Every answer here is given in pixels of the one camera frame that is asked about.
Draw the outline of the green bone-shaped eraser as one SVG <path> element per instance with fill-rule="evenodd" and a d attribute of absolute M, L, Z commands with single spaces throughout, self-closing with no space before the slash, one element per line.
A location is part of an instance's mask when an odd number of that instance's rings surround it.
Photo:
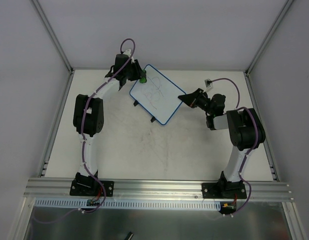
<path fill-rule="evenodd" d="M 144 84 L 147 82 L 147 71 L 146 70 L 143 70 L 142 73 L 140 74 L 139 82 L 141 84 Z"/>

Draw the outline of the blue-framed whiteboard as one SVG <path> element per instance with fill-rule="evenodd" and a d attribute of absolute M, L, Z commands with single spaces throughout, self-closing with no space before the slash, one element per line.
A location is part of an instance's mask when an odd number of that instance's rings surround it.
<path fill-rule="evenodd" d="M 144 70 L 146 82 L 137 80 L 129 95 L 165 126 L 182 104 L 178 96 L 185 95 L 186 92 L 151 64 L 147 64 Z"/>

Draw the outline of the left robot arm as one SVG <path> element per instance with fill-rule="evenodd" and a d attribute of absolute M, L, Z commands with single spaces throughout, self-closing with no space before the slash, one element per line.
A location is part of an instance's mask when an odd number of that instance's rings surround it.
<path fill-rule="evenodd" d="M 104 126 L 104 101 L 126 84 L 146 77 L 139 62 L 134 60 L 130 50 L 120 52 L 115 63 L 105 75 L 101 84 L 91 96 L 79 94 L 75 99 L 73 126 L 79 134 L 81 162 L 71 189 L 82 194 L 94 195 L 101 188 L 98 178 L 97 134 Z"/>

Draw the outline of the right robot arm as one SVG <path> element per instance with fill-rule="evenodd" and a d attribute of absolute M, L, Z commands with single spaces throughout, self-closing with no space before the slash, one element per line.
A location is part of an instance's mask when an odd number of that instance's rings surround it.
<path fill-rule="evenodd" d="M 209 98 L 203 89 L 179 95 L 188 107 L 200 108 L 205 112 L 206 125 L 212 130 L 228 130 L 232 151 L 228 164 L 221 172 L 220 178 L 212 187 L 207 189 L 210 194 L 220 194 L 229 198 L 242 191 L 244 185 L 242 174 L 250 153 L 259 147 L 266 139 L 265 130 L 253 108 L 241 107 L 224 111 L 226 96 L 214 94 Z"/>

